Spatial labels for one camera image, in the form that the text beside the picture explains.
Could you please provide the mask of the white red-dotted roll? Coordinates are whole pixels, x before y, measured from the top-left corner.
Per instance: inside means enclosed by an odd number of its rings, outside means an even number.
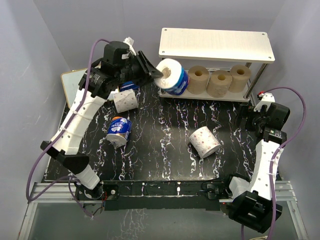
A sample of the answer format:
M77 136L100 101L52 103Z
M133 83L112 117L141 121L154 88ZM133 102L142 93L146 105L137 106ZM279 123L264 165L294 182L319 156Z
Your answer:
M207 126L194 131L189 136L189 141L201 159L210 156L221 147L221 144Z
M132 89L115 93L113 95L113 102L118 113L133 110L139 106L136 94Z

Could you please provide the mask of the small framed whiteboard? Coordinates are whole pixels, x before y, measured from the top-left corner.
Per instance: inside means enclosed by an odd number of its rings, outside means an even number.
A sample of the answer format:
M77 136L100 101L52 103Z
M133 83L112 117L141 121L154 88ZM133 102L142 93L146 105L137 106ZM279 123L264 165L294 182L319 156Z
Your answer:
M76 98L79 82L86 70L86 68L72 70L70 72L62 73L60 76L68 108L72 106Z

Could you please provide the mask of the brown roll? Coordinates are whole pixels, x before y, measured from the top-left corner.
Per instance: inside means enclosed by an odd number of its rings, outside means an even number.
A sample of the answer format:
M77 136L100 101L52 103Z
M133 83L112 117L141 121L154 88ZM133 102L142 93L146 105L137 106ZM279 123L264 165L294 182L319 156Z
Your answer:
M194 94L202 94L207 89L209 71L203 66L193 66L188 70L189 83L187 90Z
M222 98L227 94L232 80L228 71L217 70L210 75L206 92L213 98Z
M251 70L241 64L233 66L229 73L232 76L232 82L228 89L231 93L242 92L252 75Z

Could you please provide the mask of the blue roll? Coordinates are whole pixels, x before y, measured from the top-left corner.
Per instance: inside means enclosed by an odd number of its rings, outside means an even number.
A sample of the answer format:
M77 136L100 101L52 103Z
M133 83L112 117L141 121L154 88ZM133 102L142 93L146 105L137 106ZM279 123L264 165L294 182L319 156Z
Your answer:
M157 87L174 96L185 92L189 85L189 76L177 60L165 58L159 62L156 69L163 74L154 80Z
M115 149L125 146L129 140L131 129L132 122L129 119L116 116L111 120L106 140L109 141Z

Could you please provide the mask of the blue stapler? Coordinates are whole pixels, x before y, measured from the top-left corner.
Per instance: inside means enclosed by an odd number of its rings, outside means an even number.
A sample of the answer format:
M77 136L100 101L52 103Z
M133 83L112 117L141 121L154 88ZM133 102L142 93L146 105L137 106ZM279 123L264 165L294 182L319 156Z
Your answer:
M122 83L121 85L118 86L118 91L123 92L127 90L136 90L139 89L140 87L136 84L134 84L132 81L127 81L125 83Z

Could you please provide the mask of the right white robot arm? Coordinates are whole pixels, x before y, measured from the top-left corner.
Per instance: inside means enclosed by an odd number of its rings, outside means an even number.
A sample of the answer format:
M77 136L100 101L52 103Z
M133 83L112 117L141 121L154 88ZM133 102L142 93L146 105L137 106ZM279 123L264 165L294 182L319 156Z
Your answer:
M282 214L282 206L273 205L271 188L275 185L282 154L278 148L287 140L282 128L289 115L288 107L274 102L264 103L258 111L241 104L235 119L235 126L245 120L245 129L255 133L256 157L250 180L232 174L222 187L223 194L233 199L228 216L262 234L270 228L272 217L279 218Z

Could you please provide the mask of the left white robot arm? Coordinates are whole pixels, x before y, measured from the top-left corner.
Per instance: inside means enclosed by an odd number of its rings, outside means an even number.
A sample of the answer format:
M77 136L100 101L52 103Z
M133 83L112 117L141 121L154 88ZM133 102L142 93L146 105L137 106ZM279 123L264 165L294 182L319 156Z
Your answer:
M103 56L89 60L64 122L49 141L40 145L43 153L68 169L79 181L80 190L93 200L103 195L103 184L93 171L90 158L79 152L80 143L96 112L120 84L132 81L142 87L162 77L142 51L135 51L133 39L107 41Z

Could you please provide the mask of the aluminium front rail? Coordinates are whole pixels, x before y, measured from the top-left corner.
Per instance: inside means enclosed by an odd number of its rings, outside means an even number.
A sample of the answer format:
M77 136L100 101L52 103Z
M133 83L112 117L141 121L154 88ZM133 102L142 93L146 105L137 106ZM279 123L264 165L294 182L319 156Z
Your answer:
M224 183L210 181L107 181L102 197L92 200L75 184L61 181L54 185L35 183L34 197L28 204L18 239L26 240L39 204L76 204L94 212L128 209L203 209L229 213L233 199L224 191Z

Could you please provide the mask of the white two-tier shelf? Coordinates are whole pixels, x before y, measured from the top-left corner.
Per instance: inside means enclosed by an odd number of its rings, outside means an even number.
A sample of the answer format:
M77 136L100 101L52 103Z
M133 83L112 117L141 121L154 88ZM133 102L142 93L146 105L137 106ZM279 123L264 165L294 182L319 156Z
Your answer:
M161 59L260 63L254 79L240 93L227 93L221 101L249 102L265 68L275 61L268 34L259 31L169 28L161 30L158 55Z

